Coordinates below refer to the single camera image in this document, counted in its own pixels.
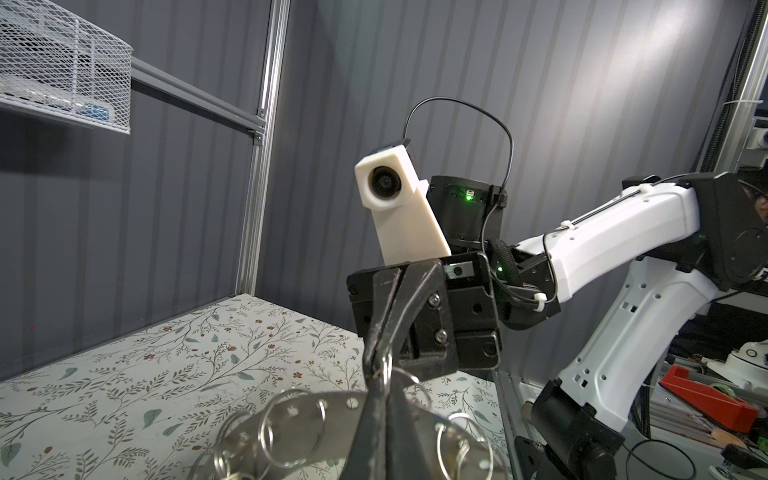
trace red tool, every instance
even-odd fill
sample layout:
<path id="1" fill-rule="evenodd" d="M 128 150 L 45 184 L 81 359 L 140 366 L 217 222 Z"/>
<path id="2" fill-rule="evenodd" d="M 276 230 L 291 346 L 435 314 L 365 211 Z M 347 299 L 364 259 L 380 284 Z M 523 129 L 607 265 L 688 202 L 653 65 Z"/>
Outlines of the red tool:
<path id="1" fill-rule="evenodd" d="M 755 406 L 732 399 L 709 385 L 688 379 L 688 370 L 672 365 L 659 383 L 674 395 L 728 429 L 749 432 L 757 418 Z"/>

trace white wire basket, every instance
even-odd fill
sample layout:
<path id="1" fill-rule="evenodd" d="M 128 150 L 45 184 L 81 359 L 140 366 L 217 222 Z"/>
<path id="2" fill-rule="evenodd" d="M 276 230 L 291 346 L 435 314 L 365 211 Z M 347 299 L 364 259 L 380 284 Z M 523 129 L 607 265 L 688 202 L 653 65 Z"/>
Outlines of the white wire basket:
<path id="1" fill-rule="evenodd" d="M 0 106 L 131 132 L 131 53 L 49 0 L 0 0 Z"/>

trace floral patterned surface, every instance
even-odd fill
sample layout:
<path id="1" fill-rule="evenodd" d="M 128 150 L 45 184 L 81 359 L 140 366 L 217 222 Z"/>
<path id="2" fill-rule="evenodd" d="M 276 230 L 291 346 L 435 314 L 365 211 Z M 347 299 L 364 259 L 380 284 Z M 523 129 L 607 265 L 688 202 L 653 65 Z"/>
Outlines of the floral patterned surface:
<path id="1" fill-rule="evenodd" d="M 0 478 L 186 478 L 238 409 L 288 388 L 363 390 L 362 340 L 248 295 L 0 382 Z M 492 383 L 425 383 L 433 410 L 473 415 L 506 452 Z M 424 392 L 409 390 L 422 402 Z M 337 478 L 338 462 L 296 478 Z"/>

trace wire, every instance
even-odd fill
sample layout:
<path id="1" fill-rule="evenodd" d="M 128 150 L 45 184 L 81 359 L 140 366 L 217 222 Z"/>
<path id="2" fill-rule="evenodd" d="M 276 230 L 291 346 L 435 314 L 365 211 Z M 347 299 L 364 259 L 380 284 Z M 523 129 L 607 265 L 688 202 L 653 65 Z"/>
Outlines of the wire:
<path id="1" fill-rule="evenodd" d="M 738 295 L 739 293 L 742 293 L 742 290 L 739 290 L 738 292 L 732 292 L 732 293 L 728 293 L 727 295 L 718 296 L 717 298 L 713 298 L 713 299 L 712 299 L 712 301 L 713 301 L 713 302 L 716 302 L 716 301 L 718 301 L 718 300 L 725 300 L 726 298 L 730 298 L 730 297 L 732 297 L 732 296 L 736 296 L 736 295 Z"/>
<path id="2" fill-rule="evenodd" d="M 453 97 L 429 97 L 429 98 L 425 98 L 424 100 L 422 100 L 418 104 L 416 104 L 416 106 L 411 110 L 411 113 L 408 114 L 408 118 L 406 118 L 406 125 L 402 129 L 402 137 L 403 138 L 408 137 L 408 124 L 411 123 L 411 116 L 413 116 L 413 112 L 415 112 L 417 108 L 421 107 L 425 103 L 428 103 L 430 101 L 436 101 L 436 100 L 453 101 L 453 102 L 455 102 L 457 104 L 462 104 L 462 105 L 465 105 L 467 107 L 473 108 L 476 111 L 479 111 L 480 113 L 485 115 L 486 117 L 490 118 L 494 122 L 496 122 L 498 124 L 498 126 L 501 127 L 502 130 L 504 130 L 504 133 L 507 134 L 507 138 L 509 138 L 509 162 L 507 162 L 507 173 L 504 175 L 504 181 L 502 182 L 502 191 L 503 191 L 504 188 L 507 186 L 507 180 L 509 180 L 509 173 L 510 173 L 510 171 L 512 169 L 512 156 L 515 154 L 515 141 L 512 140 L 512 134 L 509 133 L 509 129 L 507 128 L 506 125 L 504 125 L 504 122 L 502 122 L 501 120 L 496 118 L 493 114 L 491 114 L 490 112 L 486 111 L 484 108 L 480 108 L 477 105 L 471 104 L 468 101 L 464 101 L 464 100 L 461 100 L 459 98 L 453 98 Z"/>
<path id="3" fill-rule="evenodd" d="M 485 215 L 485 218 L 482 221 L 482 226 L 480 227 L 480 248 L 482 250 L 483 255 L 485 255 L 486 258 L 487 258 L 488 254 L 485 252 L 485 226 L 488 224 L 488 218 L 491 217 L 491 214 L 493 214 L 493 212 L 496 211 L 496 208 L 501 203 L 501 201 L 502 201 L 502 192 L 504 192 L 505 188 L 507 187 L 507 182 L 509 181 L 509 175 L 510 175 L 510 172 L 512 170 L 512 158 L 515 156 L 515 140 L 512 138 L 512 133 L 510 133 L 510 131 L 507 128 L 507 126 L 504 125 L 504 122 L 499 120 L 496 116 L 494 116 L 490 112 L 486 111 L 484 108 L 480 108 L 477 105 L 469 103 L 468 101 L 464 101 L 464 100 L 461 100 L 459 98 L 453 98 L 453 97 L 429 97 L 429 98 L 425 98 L 424 100 L 422 100 L 418 104 L 416 104 L 416 106 L 411 110 L 411 113 L 408 114 L 408 118 L 406 118 L 406 125 L 402 129 L 402 137 L 403 138 L 408 137 L 408 125 L 411 123 L 411 117 L 413 116 L 414 112 L 416 112 L 416 110 L 419 107 L 421 107 L 422 105 L 424 105 L 425 103 L 428 103 L 430 101 L 437 101 L 437 100 L 452 101 L 452 102 L 455 102 L 457 104 L 465 105 L 467 107 L 470 107 L 470 108 L 480 112 L 481 114 L 485 115 L 486 117 L 488 117 L 491 120 L 493 120 L 494 122 L 496 122 L 498 124 L 498 126 L 502 128 L 504 133 L 507 134 L 507 138 L 509 139 L 509 160 L 507 162 L 507 171 L 504 174 L 504 181 L 502 181 L 502 186 L 499 189 L 498 201 L 491 206 L 491 209 Z M 538 302 L 536 300 L 520 296 L 516 292 L 514 292 L 514 291 L 510 290 L 509 288 L 507 288 L 507 286 L 498 278 L 498 276 L 496 275 L 496 272 L 494 272 L 492 268 L 491 268 L 491 278 L 508 295 L 513 296 L 515 299 L 517 299 L 517 300 L 519 300 L 519 301 L 521 301 L 523 303 L 530 303 L 531 305 L 538 305 Z"/>
<path id="4" fill-rule="evenodd" d="M 642 458 L 638 457 L 637 454 L 635 454 L 634 451 L 637 450 L 637 447 L 639 447 L 640 445 L 643 445 L 643 444 L 646 444 L 646 443 L 652 443 L 652 442 L 661 443 L 663 445 L 669 445 L 673 449 L 675 449 L 678 452 L 682 453 L 683 456 L 686 458 L 686 460 L 690 462 L 690 466 L 694 470 L 694 473 L 691 474 L 690 477 L 686 477 L 686 478 L 684 478 L 684 477 L 673 477 L 672 475 L 667 475 L 666 473 L 664 473 L 664 472 L 662 472 L 660 470 L 657 470 L 655 467 L 653 467 L 652 465 L 646 463 Z M 627 454 L 628 454 L 627 455 L 627 463 L 624 465 L 624 470 L 625 470 L 626 475 L 627 475 L 627 480 L 629 480 L 629 461 L 630 461 L 630 459 L 632 457 L 635 457 L 638 462 L 640 462 L 643 465 L 645 465 L 645 467 L 648 468 L 649 470 L 651 470 L 652 472 L 656 472 L 658 475 L 661 475 L 664 478 L 669 478 L 670 480 L 694 480 L 696 478 L 696 464 L 694 463 L 693 460 L 690 459 L 690 456 L 688 456 L 688 454 L 686 452 L 683 452 L 683 450 L 680 449 L 680 447 L 678 447 L 677 445 L 672 445 L 671 443 L 665 442 L 664 440 L 645 439 L 645 440 L 643 440 L 641 442 L 638 442 L 634 447 L 632 447 L 632 449 L 628 449 L 627 446 L 624 445 L 623 443 L 621 444 L 621 446 L 623 446 L 627 450 Z"/>

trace gray wall panel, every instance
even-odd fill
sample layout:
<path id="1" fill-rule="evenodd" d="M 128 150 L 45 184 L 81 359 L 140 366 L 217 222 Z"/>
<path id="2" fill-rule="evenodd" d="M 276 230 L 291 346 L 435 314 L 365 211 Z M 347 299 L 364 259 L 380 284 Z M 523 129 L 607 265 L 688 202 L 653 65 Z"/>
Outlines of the gray wall panel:
<path id="1" fill-rule="evenodd" d="M 61 4 L 255 111 L 268 1 Z M 141 91 L 130 136 L 0 111 L 0 378 L 234 292 L 253 137 Z"/>
<path id="2" fill-rule="evenodd" d="M 502 237 L 543 233 L 613 197 L 621 179 L 693 163 L 747 15 L 738 0 L 294 2 L 257 294 L 354 329 L 347 275 L 378 266 L 353 166 L 400 136 L 419 100 L 477 102 L 515 138 Z M 412 120 L 412 159 L 500 183 L 505 136 L 453 104 Z M 552 376 L 584 345 L 625 267 L 564 312 L 505 333 L 514 372 Z"/>

